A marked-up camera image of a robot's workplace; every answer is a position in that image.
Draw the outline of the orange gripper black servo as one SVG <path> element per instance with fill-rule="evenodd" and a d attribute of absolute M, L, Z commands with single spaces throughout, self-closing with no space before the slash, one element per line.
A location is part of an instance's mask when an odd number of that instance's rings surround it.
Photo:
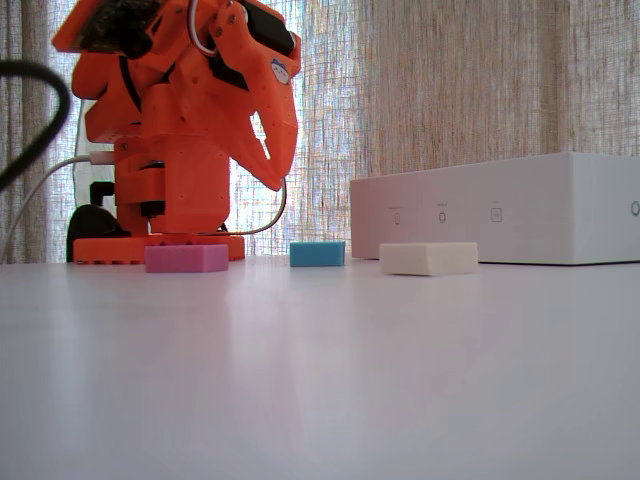
<path fill-rule="evenodd" d="M 293 161 L 298 123 L 292 78 L 300 39 L 278 12 L 258 1 L 199 3 L 199 68 L 221 97 L 220 138 L 227 153 L 264 186 L 282 188 Z"/>

